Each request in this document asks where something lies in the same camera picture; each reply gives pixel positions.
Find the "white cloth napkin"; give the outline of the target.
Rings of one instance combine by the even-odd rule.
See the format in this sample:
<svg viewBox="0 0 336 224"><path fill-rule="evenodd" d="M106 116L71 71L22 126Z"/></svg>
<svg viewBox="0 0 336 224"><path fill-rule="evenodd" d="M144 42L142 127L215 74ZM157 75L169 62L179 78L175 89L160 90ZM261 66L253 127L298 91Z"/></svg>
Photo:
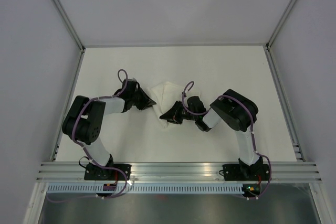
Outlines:
<svg viewBox="0 0 336 224"><path fill-rule="evenodd" d="M146 94L156 102L156 105L154 105L152 109L154 110L160 126L163 127L164 130L170 130L181 125L179 123L168 123L166 120L159 119L159 117L167 112L176 101L182 101L183 90L183 86L168 81L151 88L145 88ZM194 121L183 120L183 123L185 121L190 125L195 125Z"/></svg>

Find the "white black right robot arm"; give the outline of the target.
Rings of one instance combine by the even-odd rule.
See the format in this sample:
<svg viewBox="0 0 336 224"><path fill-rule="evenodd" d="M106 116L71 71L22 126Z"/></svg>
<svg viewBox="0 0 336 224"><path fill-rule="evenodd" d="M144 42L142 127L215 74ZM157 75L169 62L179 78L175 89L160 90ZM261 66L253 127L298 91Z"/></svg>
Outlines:
<svg viewBox="0 0 336 224"><path fill-rule="evenodd" d="M187 103L176 101L160 116L172 124L184 120L194 121L202 132L208 132L220 122L225 122L235 131L239 158L238 164L226 164L218 172L226 181L266 181L269 179L269 165L257 154L253 137L253 125L257 120L258 107L236 91L229 89L210 104L206 110L198 96L187 98Z"/></svg>

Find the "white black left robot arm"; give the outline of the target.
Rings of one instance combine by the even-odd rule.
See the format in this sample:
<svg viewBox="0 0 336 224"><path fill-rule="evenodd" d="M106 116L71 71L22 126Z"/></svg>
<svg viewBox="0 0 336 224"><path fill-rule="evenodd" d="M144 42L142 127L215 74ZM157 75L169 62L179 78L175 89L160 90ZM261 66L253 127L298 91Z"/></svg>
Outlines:
<svg viewBox="0 0 336 224"><path fill-rule="evenodd" d="M63 123L62 132L80 146L88 164L84 166L84 180L127 181L129 168L116 166L113 157L106 150L100 132L103 118L109 114L128 112L132 107L143 111L156 105L134 79L122 81L122 87L112 96L88 98L75 97Z"/></svg>

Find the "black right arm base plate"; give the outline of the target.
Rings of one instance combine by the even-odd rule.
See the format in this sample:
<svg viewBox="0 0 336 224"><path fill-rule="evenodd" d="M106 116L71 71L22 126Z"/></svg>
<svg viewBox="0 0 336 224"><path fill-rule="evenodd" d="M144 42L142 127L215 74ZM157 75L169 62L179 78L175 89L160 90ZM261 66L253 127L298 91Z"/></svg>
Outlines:
<svg viewBox="0 0 336 224"><path fill-rule="evenodd" d="M269 166L241 166L239 164L226 164L222 166L219 174L225 181L267 181L270 177Z"/></svg>

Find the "aluminium back frame rail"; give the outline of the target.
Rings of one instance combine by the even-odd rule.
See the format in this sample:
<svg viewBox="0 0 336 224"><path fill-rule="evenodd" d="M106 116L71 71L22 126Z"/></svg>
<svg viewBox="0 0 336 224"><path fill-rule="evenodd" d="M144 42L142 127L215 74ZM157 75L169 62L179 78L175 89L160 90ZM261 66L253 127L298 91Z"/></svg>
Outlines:
<svg viewBox="0 0 336 224"><path fill-rule="evenodd" d="M173 42L86 45L85 48L184 47L184 46L264 46L266 42Z"/></svg>

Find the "aluminium frame rail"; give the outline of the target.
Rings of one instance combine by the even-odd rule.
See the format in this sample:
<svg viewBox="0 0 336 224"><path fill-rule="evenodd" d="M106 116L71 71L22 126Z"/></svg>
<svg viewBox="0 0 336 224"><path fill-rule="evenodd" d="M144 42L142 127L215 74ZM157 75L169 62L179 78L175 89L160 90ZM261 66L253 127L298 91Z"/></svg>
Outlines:
<svg viewBox="0 0 336 224"><path fill-rule="evenodd" d="M222 163L130 163L130 179L140 183L221 183ZM83 182L85 170L76 162L43 162L35 176L38 182ZM313 162L274 162L271 182L321 183Z"/></svg>
<svg viewBox="0 0 336 224"><path fill-rule="evenodd" d="M184 46L264 46L266 42L173 42L86 45L85 48L184 47Z"/></svg>

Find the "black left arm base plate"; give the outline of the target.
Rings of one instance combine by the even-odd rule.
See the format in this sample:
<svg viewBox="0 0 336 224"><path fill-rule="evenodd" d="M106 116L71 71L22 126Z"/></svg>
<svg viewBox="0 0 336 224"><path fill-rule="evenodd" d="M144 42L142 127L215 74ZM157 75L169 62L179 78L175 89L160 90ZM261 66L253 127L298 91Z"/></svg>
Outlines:
<svg viewBox="0 0 336 224"><path fill-rule="evenodd" d="M131 175L131 165L130 164L114 164L114 168L123 171L126 175L127 180L129 180ZM93 164L88 164L85 170L84 180L91 181L103 181L103 180L117 180L125 181L125 177L117 170L102 169Z"/></svg>

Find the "aluminium front frame rail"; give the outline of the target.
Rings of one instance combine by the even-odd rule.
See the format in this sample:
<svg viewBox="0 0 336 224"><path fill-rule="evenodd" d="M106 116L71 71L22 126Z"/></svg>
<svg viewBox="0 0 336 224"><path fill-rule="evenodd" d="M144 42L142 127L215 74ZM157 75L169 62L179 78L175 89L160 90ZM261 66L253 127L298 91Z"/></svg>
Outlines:
<svg viewBox="0 0 336 224"><path fill-rule="evenodd" d="M221 183L222 163L130 163L130 179L140 183ZM35 176L38 182L83 182L85 170L76 162L43 162ZM274 162L271 182L321 183L313 162Z"/></svg>

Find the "aluminium left frame post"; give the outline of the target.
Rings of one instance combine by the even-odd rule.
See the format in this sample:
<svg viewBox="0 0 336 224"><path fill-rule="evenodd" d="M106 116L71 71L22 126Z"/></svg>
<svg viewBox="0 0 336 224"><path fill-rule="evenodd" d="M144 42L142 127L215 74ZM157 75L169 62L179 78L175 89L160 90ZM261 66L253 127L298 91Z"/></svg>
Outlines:
<svg viewBox="0 0 336 224"><path fill-rule="evenodd" d="M62 19L62 22L64 23L70 37L74 40L79 50L81 52L84 52L85 46L83 45L81 39L79 38L76 29L74 28L65 8L63 7L63 4L61 3L60 0L51 0L51 1L54 7L56 8L56 11L59 14L60 18Z"/></svg>

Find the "aluminium frame post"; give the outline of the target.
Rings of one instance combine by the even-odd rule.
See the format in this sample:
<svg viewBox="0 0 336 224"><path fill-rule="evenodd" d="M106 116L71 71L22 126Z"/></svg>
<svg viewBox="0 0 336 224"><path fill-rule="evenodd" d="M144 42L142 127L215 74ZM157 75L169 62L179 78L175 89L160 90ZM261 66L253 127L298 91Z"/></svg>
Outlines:
<svg viewBox="0 0 336 224"><path fill-rule="evenodd" d="M291 14L293 8L295 7L296 3L298 0L290 0L289 3L287 4L284 12L281 14L281 17L279 21L277 22L270 38L268 41L265 43L265 48L267 50L270 50L271 46L274 44L276 38L278 37L278 34L280 33L281 29L283 28L285 22L289 18L289 15Z"/></svg>
<svg viewBox="0 0 336 224"><path fill-rule="evenodd" d="M85 46L83 45L81 39L79 38L76 29L74 28L65 8L63 7L63 4L61 3L60 0L51 0L51 1L54 7L56 8L56 11L59 14L60 18L62 19L62 22L64 23L70 37L74 40L79 50L81 52L84 52Z"/></svg>

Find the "aluminium right frame post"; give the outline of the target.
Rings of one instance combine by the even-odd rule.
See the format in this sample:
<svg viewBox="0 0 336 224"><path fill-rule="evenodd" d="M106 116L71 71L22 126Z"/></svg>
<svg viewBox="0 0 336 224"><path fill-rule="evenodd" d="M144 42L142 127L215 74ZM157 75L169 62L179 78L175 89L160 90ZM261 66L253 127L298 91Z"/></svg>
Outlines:
<svg viewBox="0 0 336 224"><path fill-rule="evenodd" d="M281 17L279 21L277 22L270 38L268 41L265 43L265 48L267 50L270 50L271 46L274 44L276 38L278 37L278 34L280 33L281 29L283 28L285 22L289 18L289 15L291 14L293 8L295 7L296 3L298 0L290 0L289 3L287 4L284 12L281 14Z"/></svg>

